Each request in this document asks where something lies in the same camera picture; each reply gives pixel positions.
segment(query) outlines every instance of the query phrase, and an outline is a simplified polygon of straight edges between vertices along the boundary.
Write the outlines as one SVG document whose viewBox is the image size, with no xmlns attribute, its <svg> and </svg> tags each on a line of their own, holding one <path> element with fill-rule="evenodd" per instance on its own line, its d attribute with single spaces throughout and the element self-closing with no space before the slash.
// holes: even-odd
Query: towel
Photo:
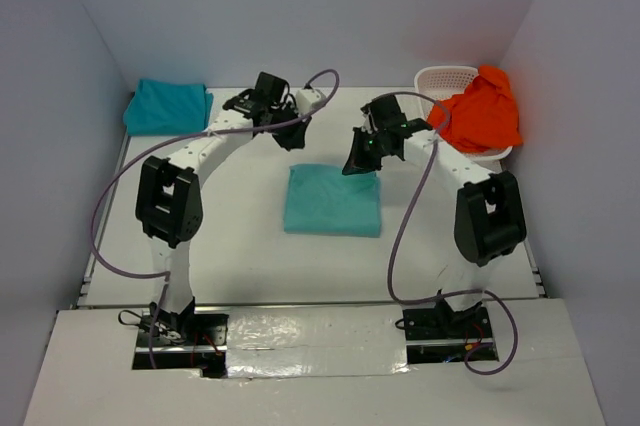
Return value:
<svg viewBox="0 0 640 426">
<path fill-rule="evenodd" d="M 124 112 L 124 124 L 131 136 L 197 133 L 209 125 L 212 103 L 204 84 L 141 79 Z"/>
<path fill-rule="evenodd" d="M 458 151 L 481 153 L 522 144 L 518 132 L 518 107 L 506 73 L 494 66 L 478 68 L 478 76 L 463 94 L 442 101 L 451 121 L 440 135 Z M 445 119 L 434 106 L 427 122 L 437 128 Z"/>
<path fill-rule="evenodd" d="M 375 173 L 343 176 L 326 164 L 290 168 L 287 233 L 380 236 L 380 182 Z"/>
</svg>

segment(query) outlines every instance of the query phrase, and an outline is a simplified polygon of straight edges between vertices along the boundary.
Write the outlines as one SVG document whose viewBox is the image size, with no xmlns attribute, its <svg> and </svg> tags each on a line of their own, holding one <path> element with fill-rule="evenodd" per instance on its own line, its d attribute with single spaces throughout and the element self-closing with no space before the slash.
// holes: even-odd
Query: teal cloth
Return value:
<svg viewBox="0 0 640 426">
<path fill-rule="evenodd" d="M 124 124 L 131 136 L 197 133 L 209 125 L 211 103 L 213 95 L 204 84 L 141 79 L 124 112 Z"/>
<path fill-rule="evenodd" d="M 375 173 L 343 176 L 326 164 L 291 167 L 284 210 L 287 233 L 380 236 L 380 181 Z"/>
</svg>

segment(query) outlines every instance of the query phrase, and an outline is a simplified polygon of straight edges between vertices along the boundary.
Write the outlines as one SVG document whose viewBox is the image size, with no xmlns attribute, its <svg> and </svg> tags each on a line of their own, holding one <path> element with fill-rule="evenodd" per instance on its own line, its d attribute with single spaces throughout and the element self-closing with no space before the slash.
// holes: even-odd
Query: white wall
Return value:
<svg viewBox="0 0 640 426">
<path fill-rule="evenodd" d="M 300 84 L 336 67 L 344 84 L 409 85 L 420 68 L 498 63 L 531 0 L 83 0 L 133 87 L 141 76 Z"/>
<path fill-rule="evenodd" d="M 79 0 L 0 0 L 0 11 L 0 423 L 14 426 L 55 311 L 79 291 L 127 88 Z"/>
<path fill-rule="evenodd" d="M 609 426 L 640 418 L 639 28 L 639 0 L 535 0 L 502 63 L 530 238 Z"/>
</svg>

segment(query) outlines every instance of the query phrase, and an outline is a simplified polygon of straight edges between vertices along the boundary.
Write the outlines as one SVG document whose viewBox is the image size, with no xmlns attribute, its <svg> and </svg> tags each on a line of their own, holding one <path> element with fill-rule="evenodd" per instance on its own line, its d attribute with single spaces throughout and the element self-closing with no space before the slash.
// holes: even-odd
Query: orange cloth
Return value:
<svg viewBox="0 0 640 426">
<path fill-rule="evenodd" d="M 463 94 L 442 101 L 451 121 L 440 135 L 458 151 L 481 153 L 522 144 L 518 132 L 518 107 L 509 78 L 501 69 L 484 65 Z M 445 119 L 434 106 L 427 122 L 437 128 Z"/>
</svg>

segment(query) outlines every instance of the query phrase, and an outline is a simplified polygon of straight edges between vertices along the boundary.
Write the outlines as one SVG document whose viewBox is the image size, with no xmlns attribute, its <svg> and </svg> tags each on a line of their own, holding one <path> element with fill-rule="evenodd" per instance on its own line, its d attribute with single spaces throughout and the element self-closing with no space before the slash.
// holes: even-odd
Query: white laundry basket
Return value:
<svg viewBox="0 0 640 426">
<path fill-rule="evenodd" d="M 464 93 L 465 88 L 477 75 L 478 70 L 469 66 L 433 66 L 418 71 L 415 78 L 415 87 L 418 93 L 433 99 L 444 100 L 449 99 L 454 94 Z M 426 118 L 433 104 L 423 99 L 420 102 L 422 113 Z M 484 153 L 465 153 L 465 156 L 477 163 L 486 163 L 506 158 L 512 149 L 509 146 L 506 149 L 490 149 Z"/>
</svg>

